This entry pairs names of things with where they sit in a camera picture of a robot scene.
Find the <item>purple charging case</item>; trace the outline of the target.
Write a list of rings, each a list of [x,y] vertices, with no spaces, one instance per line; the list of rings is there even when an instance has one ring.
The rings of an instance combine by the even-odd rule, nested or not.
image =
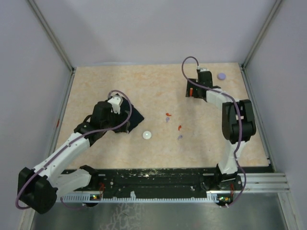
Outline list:
[[[225,73],[218,73],[217,78],[221,81],[226,79],[226,74]]]

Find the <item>left aluminium frame post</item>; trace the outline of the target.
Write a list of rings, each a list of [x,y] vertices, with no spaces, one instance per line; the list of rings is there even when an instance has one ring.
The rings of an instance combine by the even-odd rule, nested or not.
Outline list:
[[[74,72],[75,67],[72,65],[68,54],[66,53],[64,47],[62,46],[60,40],[57,38],[55,32],[52,30],[51,26],[49,25],[48,21],[46,20],[45,16],[43,15],[41,9],[39,8],[38,4],[35,0],[26,0],[27,4],[29,5],[31,11],[33,12],[34,16],[38,19],[38,22],[42,26],[45,34],[47,35],[49,41],[55,48],[57,54],[68,68],[70,72]]]

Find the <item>white charging case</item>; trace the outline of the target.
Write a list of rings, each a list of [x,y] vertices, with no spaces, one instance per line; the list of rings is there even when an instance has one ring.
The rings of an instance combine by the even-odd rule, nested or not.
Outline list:
[[[152,133],[150,131],[144,131],[142,134],[143,139],[149,140],[152,137]]]

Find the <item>right aluminium frame post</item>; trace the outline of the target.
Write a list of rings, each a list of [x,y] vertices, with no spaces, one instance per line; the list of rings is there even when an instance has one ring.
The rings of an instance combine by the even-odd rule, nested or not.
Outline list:
[[[259,31],[251,49],[249,50],[246,58],[244,59],[243,63],[241,64],[241,69],[245,70],[247,68],[247,66],[249,65],[249,63],[251,62],[253,56],[255,55],[258,47],[260,46],[261,42],[263,41],[270,25],[273,23],[273,20],[275,19],[275,17],[277,16],[278,12],[280,11],[280,8],[283,4],[284,0],[276,0],[266,18],[266,20],[264,21],[264,24],[261,28],[261,30]]]

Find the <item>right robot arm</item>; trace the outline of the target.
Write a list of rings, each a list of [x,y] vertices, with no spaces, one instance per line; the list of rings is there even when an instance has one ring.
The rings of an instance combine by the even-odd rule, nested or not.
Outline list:
[[[222,113],[222,134],[225,152],[217,164],[211,185],[221,190],[240,182],[238,159],[243,148],[256,134],[257,128],[252,103],[249,99],[236,100],[213,85],[212,73],[206,68],[196,70],[197,78],[188,78],[186,97],[203,99]]]

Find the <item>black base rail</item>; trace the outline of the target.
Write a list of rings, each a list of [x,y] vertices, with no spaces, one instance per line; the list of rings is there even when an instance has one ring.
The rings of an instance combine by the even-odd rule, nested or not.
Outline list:
[[[210,191],[223,193],[242,189],[244,176],[236,185],[221,190],[213,187],[215,168],[93,169],[64,170],[55,183],[59,197],[71,192],[97,191],[100,198],[125,198],[134,191],[137,198],[205,198]]]

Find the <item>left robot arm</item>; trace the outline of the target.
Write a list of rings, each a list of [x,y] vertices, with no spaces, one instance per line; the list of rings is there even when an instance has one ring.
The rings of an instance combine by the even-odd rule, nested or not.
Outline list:
[[[76,189],[96,189],[100,179],[91,167],[83,166],[67,175],[62,172],[106,132],[127,126],[132,111],[130,100],[117,95],[98,102],[61,147],[34,168],[25,167],[19,172],[15,206],[44,214],[57,199]]]

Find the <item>aluminium frame post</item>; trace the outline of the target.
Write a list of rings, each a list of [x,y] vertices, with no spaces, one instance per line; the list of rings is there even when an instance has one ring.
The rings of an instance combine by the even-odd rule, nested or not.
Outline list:
[[[66,53],[64,47],[62,46],[60,40],[57,38],[55,32],[52,30],[51,26],[49,25],[48,21],[46,20],[45,16],[43,15],[41,9],[39,8],[38,4],[35,0],[26,0],[27,4],[29,5],[31,11],[33,12],[34,16],[38,19],[38,22],[42,26],[45,34],[47,35],[49,41],[55,48],[57,54],[68,68],[70,72],[74,72],[75,67],[72,65],[68,54]]]
[[[241,69],[245,70],[247,68],[247,66],[249,65],[249,63],[251,62],[253,56],[255,55],[258,47],[260,46],[261,42],[263,41],[270,25],[273,23],[273,20],[275,19],[275,17],[277,16],[278,12],[280,11],[280,8],[283,4],[284,0],[276,0],[266,18],[266,20],[264,21],[264,24],[261,28],[261,30],[259,31],[251,49],[249,50],[246,58],[244,59],[243,63],[241,64]]]

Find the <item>dark navy cloth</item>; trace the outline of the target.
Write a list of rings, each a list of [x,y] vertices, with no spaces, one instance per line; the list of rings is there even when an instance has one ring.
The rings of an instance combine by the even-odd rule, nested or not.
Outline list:
[[[144,120],[144,117],[134,107],[134,105],[130,102],[130,100],[128,100],[125,97],[122,97],[122,98],[123,98],[123,102],[121,104],[120,112],[123,111],[123,110],[128,110],[130,113],[129,113],[127,119],[122,124],[120,124],[119,126],[114,127],[114,129],[116,129],[118,127],[121,127],[126,121],[129,120],[130,121],[129,131],[128,132],[123,132],[123,133],[130,133],[134,128],[136,128]]]

